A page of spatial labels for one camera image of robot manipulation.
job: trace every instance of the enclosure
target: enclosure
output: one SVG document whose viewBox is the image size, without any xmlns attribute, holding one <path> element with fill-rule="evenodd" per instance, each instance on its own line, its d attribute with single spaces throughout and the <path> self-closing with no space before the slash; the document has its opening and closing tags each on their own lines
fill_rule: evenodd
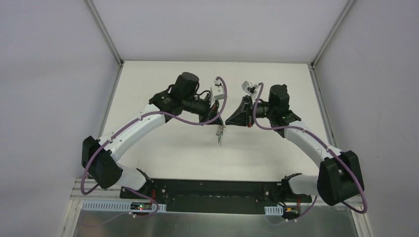
<svg viewBox="0 0 419 237">
<path fill-rule="evenodd" d="M 22 0 L 0 9 L 1 236 L 416 236 L 419 2 Z M 286 84 L 313 132 L 358 155 L 368 213 L 319 200 L 297 222 L 169 211 L 134 219 L 102 206 L 130 203 L 120 186 L 82 195 L 83 140 L 119 127 L 182 72 L 200 78 L 200 91 L 225 80 L 223 119 L 245 95 L 243 81 L 263 82 L 264 100 Z M 215 131 L 170 121 L 121 163 L 159 179 L 318 173 L 277 133 L 227 126 L 220 146 Z"/>
</svg>

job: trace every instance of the white wall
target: white wall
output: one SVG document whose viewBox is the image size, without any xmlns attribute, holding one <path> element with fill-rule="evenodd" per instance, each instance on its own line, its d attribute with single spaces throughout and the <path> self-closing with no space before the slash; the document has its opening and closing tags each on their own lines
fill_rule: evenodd
<svg viewBox="0 0 419 237">
<path fill-rule="evenodd" d="M 338 145 L 360 158 L 375 236 L 417 236 L 419 1 L 360 0 L 317 67 Z"/>
<path fill-rule="evenodd" d="M 0 236 L 55 236 L 117 63 L 82 0 L 1 1 L 0 57 Z"/>
<path fill-rule="evenodd" d="M 94 0 L 124 60 L 312 62 L 347 0 Z"/>
</svg>

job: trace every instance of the purple cable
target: purple cable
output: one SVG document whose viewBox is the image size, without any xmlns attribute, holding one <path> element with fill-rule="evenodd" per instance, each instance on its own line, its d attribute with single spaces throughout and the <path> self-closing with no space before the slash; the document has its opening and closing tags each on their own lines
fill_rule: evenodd
<svg viewBox="0 0 419 237">
<path fill-rule="evenodd" d="M 307 208 L 307 210 L 305 210 L 300 216 L 298 216 L 297 218 L 296 218 L 296 220 L 299 220 L 301 217 L 303 217 L 313 206 L 314 206 L 314 204 L 316 203 L 316 201 L 317 201 L 317 196 L 315 196 L 314 197 L 314 200 L 313 200 L 313 202 L 311 203 L 311 205 Z M 285 223 L 286 221 L 282 221 L 282 222 L 280 222 L 280 223 L 278 223 L 278 224 L 272 224 L 272 223 L 270 223 L 268 220 L 266 220 L 271 226 L 279 226 L 279 225 L 281 225 L 281 224 L 283 224 L 283 223 Z"/>
<path fill-rule="evenodd" d="M 364 209 L 363 210 L 358 210 L 355 207 L 349 205 L 348 203 L 346 203 L 344 201 L 342 203 L 345 206 L 349 207 L 351 210 L 353 210 L 357 213 L 365 214 L 368 210 L 368 205 L 367 205 L 367 199 L 365 198 L 365 194 L 364 194 L 364 191 L 362 190 L 361 184 L 359 183 L 358 179 L 355 177 L 355 174 L 352 172 L 352 170 L 331 149 L 328 148 L 328 145 L 326 143 L 324 143 L 322 141 L 322 139 L 320 139 L 318 136 L 316 136 L 316 134 L 312 133 L 311 131 L 303 129 L 302 127 L 297 127 L 297 126 L 263 127 L 257 122 L 257 120 L 256 120 L 256 107 L 259 103 L 259 99 L 260 99 L 260 96 L 262 94 L 263 83 L 261 82 L 261 83 L 259 83 L 259 85 L 260 85 L 260 91 L 257 95 L 256 101 L 255 101 L 254 106 L 253 106 L 253 120 L 254 120 L 254 123 L 256 124 L 256 126 L 258 126 L 259 128 L 261 128 L 263 130 L 278 130 L 278 129 L 285 129 L 285 128 L 294 128 L 294 129 L 301 130 L 301 131 L 307 133 L 308 135 L 310 135 L 311 137 L 313 137 L 317 142 L 319 142 L 326 149 L 326 151 L 328 151 L 337 160 L 337 162 L 339 162 L 343 166 L 343 168 L 348 172 L 349 176 L 351 176 L 351 178 L 355 182 L 356 187 L 358 188 L 359 194 L 361 195 L 362 203 L 364 204 Z"/>
<path fill-rule="evenodd" d="M 156 215 L 156 213 L 159 211 L 160 208 L 159 208 L 159 204 L 154 199 L 152 199 L 152 198 L 150 198 L 148 196 L 145 196 L 143 194 L 140 194 L 140 193 L 138 193 L 137 191 L 135 191 L 135 190 L 133 190 L 131 188 L 126 188 L 126 189 L 128 189 L 129 191 L 133 192 L 134 194 L 136 194 L 136 195 L 138 195 L 140 197 L 143 197 L 145 199 L 148 199 L 150 202 L 152 202 L 153 204 L 156 205 L 156 210 L 154 210 L 153 212 L 150 212 L 148 215 L 144 215 L 144 216 L 138 215 L 138 216 L 136 216 L 136 218 L 146 218 L 146 217 L 150 217 L 150 216 Z M 111 222 L 111 221 L 115 220 L 116 218 L 118 218 L 118 217 L 120 217 L 122 215 L 125 215 L 125 214 L 129 214 L 129 212 L 119 213 L 118 215 L 115 215 L 115 216 L 109 218 L 108 220 L 106 220 L 106 221 L 104 221 L 104 222 L 102 222 L 100 224 L 97 224 L 97 225 L 86 225 L 86 224 L 83 224 L 83 226 L 88 227 L 88 228 L 96 228 L 96 227 L 99 227 L 99 226 L 103 226 L 106 223 Z"/>
<path fill-rule="evenodd" d="M 123 131 L 125 131 L 127 128 L 129 128 L 130 126 L 132 126 L 134 123 L 136 123 L 136 122 L 138 122 L 138 121 L 140 121 L 140 120 L 142 120 L 143 118 L 145 118 L 145 117 L 147 117 L 147 116 L 149 116 L 149 115 L 166 115 L 166 116 L 169 116 L 169 117 L 171 117 L 171 118 L 173 118 L 173 119 L 176 119 L 176 120 L 179 120 L 179 121 L 181 121 L 181 122 L 184 122 L 184 123 L 187 123 L 187 124 L 190 124 L 190 125 L 206 125 L 206 124 L 210 124 L 210 123 L 212 123 L 212 122 L 214 122 L 217 118 L 219 118 L 220 116 L 221 116 L 221 114 L 222 114 L 222 112 L 224 111 L 224 108 L 225 108 L 225 104 L 227 103 L 227 86 L 225 85 L 225 81 L 224 81 L 224 79 L 223 78 L 221 78 L 221 77 L 217 77 L 216 78 L 216 80 L 220 80 L 221 81 L 221 83 L 222 83 L 222 85 L 223 85 L 223 88 L 224 88 L 224 102 L 223 102 L 223 105 L 221 106 L 221 109 L 220 109 L 220 112 L 219 113 L 217 113 L 217 115 L 214 117 L 214 118 L 212 118 L 212 119 L 210 119 L 210 120 L 208 120 L 208 121 L 206 121 L 206 122 L 190 122 L 190 121 L 187 121 L 187 120 L 184 120 L 184 119 L 181 119 L 181 118 L 179 118 L 179 117 L 177 117 L 177 116 L 175 116 L 175 115 L 172 115 L 172 114 L 170 114 L 170 113 L 167 113 L 167 112 L 163 112 L 163 111 L 155 111 L 155 112 L 149 112 L 149 113 L 145 113 L 145 114 L 143 114 L 142 116 L 141 116 L 141 119 L 139 119 L 139 118 L 136 118 L 136 119 L 134 119 L 134 120 L 132 120 L 131 122 L 129 122 L 127 125 L 125 125 L 124 127 L 122 127 L 120 130 L 118 130 L 113 136 L 111 136 L 111 139 L 113 140 L 113 139 L 115 139 L 119 134 L 121 134 Z M 88 194 L 90 194 L 91 192 L 93 192 L 93 190 L 95 190 L 98 186 L 99 186 L 99 184 L 96 184 L 92 189 L 90 189 L 89 191 L 85 191 L 84 190 L 84 182 L 85 182 L 85 180 L 86 180 L 86 177 L 87 177 L 87 172 L 88 172 L 88 170 L 89 170 L 89 168 L 90 168 L 90 166 L 91 166 L 91 164 L 93 163 L 93 161 L 94 161 L 94 159 L 96 159 L 96 156 L 97 156 L 97 154 L 99 154 L 99 152 L 102 150 L 102 149 L 104 149 L 108 144 L 110 143 L 110 141 L 109 140 L 107 140 L 107 141 L 105 141 L 105 143 L 103 143 L 102 144 L 102 146 L 100 146 L 94 153 L 93 153 L 93 155 L 91 156 L 91 158 L 89 159 L 89 161 L 87 162 L 87 164 L 86 164 L 86 167 L 85 167 L 85 169 L 84 169 L 84 172 L 83 172 L 83 176 L 82 176 L 82 181 L 81 181 L 81 183 L 80 183 L 80 191 L 81 191 L 81 193 L 83 194 L 83 195 L 88 195 Z M 136 192 L 136 191 L 134 191 L 134 190 L 132 190 L 132 189 L 130 189 L 130 188 L 127 188 L 128 190 L 130 190 L 132 193 L 134 193 L 134 194 L 136 194 L 136 195 L 138 195 L 138 196 L 140 196 L 140 197 L 143 197 L 143 198 L 146 198 L 146 199 L 148 199 L 148 200 L 150 200 L 151 202 L 153 202 L 154 204 L 156 204 L 156 206 L 157 206 L 157 209 L 154 211 L 154 212 L 151 212 L 150 214 L 148 214 L 148 215 L 146 215 L 146 216 L 141 216 L 141 218 L 143 218 L 143 217 L 149 217 L 149 216 L 152 216 L 152 215 L 154 215 L 154 214 L 156 214 L 157 213 L 157 211 L 159 210 L 159 205 L 157 204 L 157 202 L 156 201 L 154 201 L 152 198 L 149 198 L 148 196 L 145 196 L 145 195 L 143 195 L 143 194 L 140 194 L 140 193 L 138 193 L 138 192 Z M 107 222 L 109 222 L 109 221 L 111 221 L 111 220 L 113 220 L 114 218 L 111 218 L 111 219 L 109 219 L 109 220 L 107 220 L 107 221 L 105 221 L 104 223 L 101 223 L 101 224 L 99 224 L 99 225 L 103 225 L 103 224 L 105 224 L 105 223 L 107 223 Z"/>
</svg>

